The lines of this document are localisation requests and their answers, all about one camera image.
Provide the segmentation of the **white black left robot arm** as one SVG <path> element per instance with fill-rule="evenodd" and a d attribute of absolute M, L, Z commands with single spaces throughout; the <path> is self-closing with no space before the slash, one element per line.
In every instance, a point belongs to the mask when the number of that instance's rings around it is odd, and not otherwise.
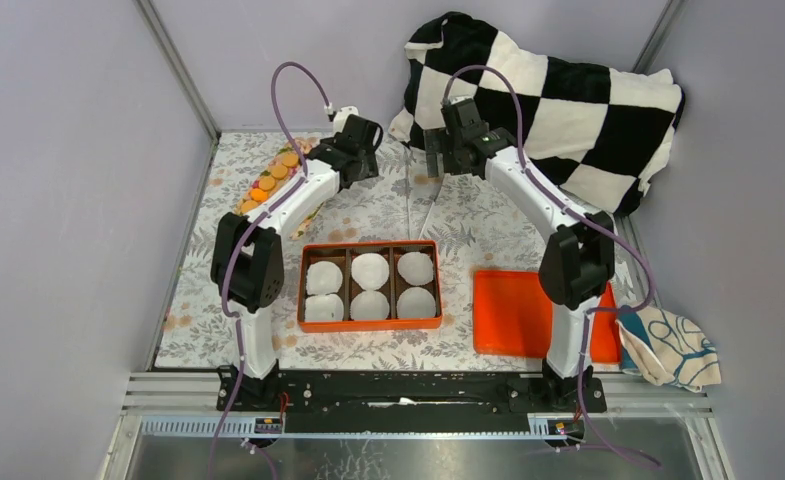
<path fill-rule="evenodd" d="M 284 286 L 283 240 L 341 190 L 379 175 L 382 139 L 380 124 L 343 107 L 333 117 L 333 135 L 309 152 L 272 199 L 249 215 L 228 212 L 219 220 L 210 278 L 223 310 L 236 320 L 234 365 L 245 378 L 239 395 L 253 410 L 269 409 L 278 397 L 276 381 L 267 376 L 277 363 L 271 305 Z"/>

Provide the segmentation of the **orange box lid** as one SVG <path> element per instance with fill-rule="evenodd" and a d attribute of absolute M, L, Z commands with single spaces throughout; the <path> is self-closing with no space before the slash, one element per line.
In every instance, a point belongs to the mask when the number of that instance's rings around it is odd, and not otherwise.
<path fill-rule="evenodd" d="M 537 272 L 474 273 L 473 346 L 478 354 L 544 360 L 551 344 L 552 313 Z M 590 332 L 589 360 L 618 365 L 621 346 L 615 313 L 597 313 Z"/>

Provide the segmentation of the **orange cookie box base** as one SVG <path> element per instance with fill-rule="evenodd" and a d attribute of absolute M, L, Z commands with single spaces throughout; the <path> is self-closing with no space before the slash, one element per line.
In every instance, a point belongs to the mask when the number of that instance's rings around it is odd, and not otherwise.
<path fill-rule="evenodd" d="M 303 249 L 297 324 L 306 333 L 436 329 L 442 315 L 434 241 Z"/>

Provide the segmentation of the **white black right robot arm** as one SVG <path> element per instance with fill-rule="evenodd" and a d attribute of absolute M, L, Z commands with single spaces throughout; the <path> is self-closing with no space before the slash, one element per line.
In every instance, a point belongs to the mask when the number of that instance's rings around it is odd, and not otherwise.
<path fill-rule="evenodd" d="M 491 128 L 475 101 L 459 97 L 441 104 L 444 124 L 424 133 L 427 174 L 471 175 L 507 195 L 545 241 L 539 266 L 542 290 L 553 305 L 551 343 L 541 386 L 543 402 L 565 412 L 581 398 L 574 377 L 587 368 L 590 309 L 615 271 L 614 226 L 604 212 L 589 213 L 539 172 L 504 128 Z"/>

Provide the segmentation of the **floral cookie tray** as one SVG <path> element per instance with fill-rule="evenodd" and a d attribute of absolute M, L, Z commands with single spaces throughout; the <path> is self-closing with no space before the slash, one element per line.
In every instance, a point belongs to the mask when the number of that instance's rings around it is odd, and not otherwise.
<path fill-rule="evenodd" d="M 320 139 L 317 137 L 295 137 L 295 141 L 305 155 L 320 143 Z M 292 177 L 299 175 L 302 168 L 301 163 L 297 168 L 293 169 L 286 168 L 282 165 L 280 156 L 285 152 L 297 153 L 288 141 L 284 143 L 283 147 L 278 150 L 267 167 L 262 170 L 256 179 L 251 182 L 250 186 L 247 187 L 234 207 L 233 213 L 238 215 L 250 213 L 252 210 L 271 199 L 279 190 L 283 189 Z M 316 207 L 298 227 L 296 227 L 290 235 L 292 240 L 298 240 L 307 233 L 311 222 L 318 215 L 320 209 L 321 206 Z"/>

